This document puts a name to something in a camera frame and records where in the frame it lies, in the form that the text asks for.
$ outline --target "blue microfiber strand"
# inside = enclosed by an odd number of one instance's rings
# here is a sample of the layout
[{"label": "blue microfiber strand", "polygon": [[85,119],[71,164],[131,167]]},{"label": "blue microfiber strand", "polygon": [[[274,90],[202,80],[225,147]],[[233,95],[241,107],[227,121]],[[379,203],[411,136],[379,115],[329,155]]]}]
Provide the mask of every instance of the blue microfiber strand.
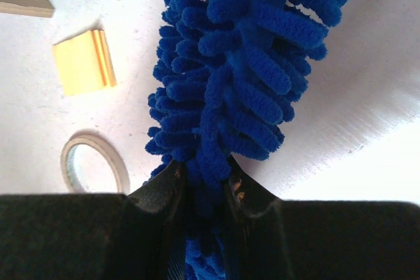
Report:
[{"label": "blue microfiber strand", "polygon": [[[294,117],[291,103],[308,87],[306,59],[326,57],[328,28],[348,0],[164,0],[146,146],[185,162],[195,189],[189,215],[187,279],[224,279],[215,207],[232,153],[267,159],[284,140],[277,127]],[[300,9],[311,9],[308,16]]]}]

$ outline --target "yellow sticky note pad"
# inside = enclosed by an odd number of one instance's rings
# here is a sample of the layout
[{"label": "yellow sticky note pad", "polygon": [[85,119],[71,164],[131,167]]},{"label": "yellow sticky note pad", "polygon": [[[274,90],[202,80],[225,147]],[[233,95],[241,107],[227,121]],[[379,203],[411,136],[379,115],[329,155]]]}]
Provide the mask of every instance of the yellow sticky note pad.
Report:
[{"label": "yellow sticky note pad", "polygon": [[52,49],[66,95],[117,85],[103,31],[85,32],[53,46]]}]

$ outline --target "sticky note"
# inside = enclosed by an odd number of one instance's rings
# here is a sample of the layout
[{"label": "sticky note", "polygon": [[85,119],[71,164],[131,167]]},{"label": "sticky note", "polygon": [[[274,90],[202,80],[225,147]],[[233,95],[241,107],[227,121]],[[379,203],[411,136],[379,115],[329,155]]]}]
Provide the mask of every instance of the sticky note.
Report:
[{"label": "sticky note", "polygon": [[83,94],[117,85],[103,31],[87,31],[52,49],[65,95]]}]

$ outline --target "masking tape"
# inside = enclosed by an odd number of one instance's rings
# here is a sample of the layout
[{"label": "masking tape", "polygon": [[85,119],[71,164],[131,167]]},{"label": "masking tape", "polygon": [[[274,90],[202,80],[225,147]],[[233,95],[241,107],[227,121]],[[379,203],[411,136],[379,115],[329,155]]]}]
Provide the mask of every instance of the masking tape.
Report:
[{"label": "masking tape", "polygon": [[94,134],[75,134],[64,145],[61,152],[60,164],[64,181],[71,192],[86,193],[77,178],[74,168],[74,154],[79,145],[86,145],[99,152],[108,162],[115,177],[117,192],[128,194],[130,180],[127,168],[118,152],[107,141]]}]

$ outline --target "white surface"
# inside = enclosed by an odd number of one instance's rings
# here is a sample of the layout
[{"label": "white surface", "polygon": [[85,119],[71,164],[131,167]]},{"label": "white surface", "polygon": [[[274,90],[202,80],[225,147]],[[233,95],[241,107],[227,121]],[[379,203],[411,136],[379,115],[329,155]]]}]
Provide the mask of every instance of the white surface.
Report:
[{"label": "white surface", "polygon": [[72,176],[85,191],[92,193],[117,193],[118,187],[114,173],[107,160],[96,149],[80,144],[74,148],[70,163],[75,174]]},{"label": "white surface", "polygon": [[[0,14],[0,193],[65,192],[60,150],[80,129],[115,146],[135,190],[159,164],[144,145],[163,1],[51,2],[50,20]],[[285,144],[263,163],[240,159],[244,168],[284,198],[420,203],[418,3],[351,0],[282,126]],[[51,45],[91,26],[105,29],[119,86],[65,98]]]}]

